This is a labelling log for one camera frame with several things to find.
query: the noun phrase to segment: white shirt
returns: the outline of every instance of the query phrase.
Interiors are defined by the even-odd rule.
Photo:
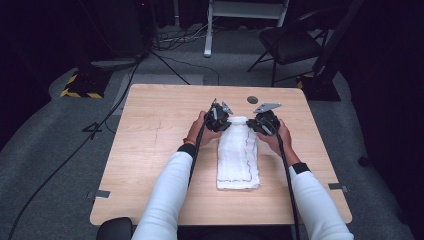
[[[174,153],[156,181],[132,240],[176,240],[193,158]],[[298,210],[310,239],[353,239],[330,195],[310,171],[289,168]]]

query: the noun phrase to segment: chair leg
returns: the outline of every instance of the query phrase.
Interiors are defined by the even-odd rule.
[[[256,60],[256,62],[252,66],[250,66],[249,69],[247,69],[247,72],[250,72],[256,66],[256,64],[258,64],[262,60],[262,58],[265,57],[267,53],[268,51],[265,51],[264,53],[262,53],[262,55],[258,58],[258,60]]]
[[[277,62],[274,60],[274,63],[272,64],[272,81],[271,81],[271,87],[274,87],[274,82],[275,82],[275,71],[277,68]]]

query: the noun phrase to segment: table top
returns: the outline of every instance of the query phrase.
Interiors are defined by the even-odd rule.
[[[255,96],[257,104],[247,102]],[[116,132],[99,190],[110,191],[97,198],[91,223],[101,225],[117,217],[137,224],[155,181],[169,157],[181,146],[200,110],[207,111],[214,99],[224,101],[232,116],[253,118],[262,103],[281,103],[274,113],[284,120],[292,135],[293,149],[328,190],[346,223],[352,220],[304,94],[293,88],[187,86],[134,84]],[[284,165],[268,145],[258,140],[257,190],[216,188],[218,140],[200,149],[192,182],[179,215],[180,225],[293,224]]]

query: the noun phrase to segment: person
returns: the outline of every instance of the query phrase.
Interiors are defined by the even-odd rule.
[[[172,154],[164,170],[160,174],[143,216],[138,224],[133,240],[174,240],[177,239],[178,214],[184,203],[189,183],[190,168],[195,153],[195,139],[203,124],[206,112],[201,111],[193,122],[184,144]],[[302,163],[292,148],[289,129],[279,119],[279,133],[283,139],[283,149],[287,158],[294,197],[299,213],[306,226],[310,239],[353,239],[343,222],[333,200]],[[200,146],[208,144],[212,139],[219,138],[220,132],[205,128]],[[265,136],[257,133],[260,140],[281,157],[276,135]]]

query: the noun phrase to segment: folded towel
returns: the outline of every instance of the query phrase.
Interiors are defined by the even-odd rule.
[[[260,186],[256,133],[246,117],[230,117],[218,145],[218,189],[257,189]]]

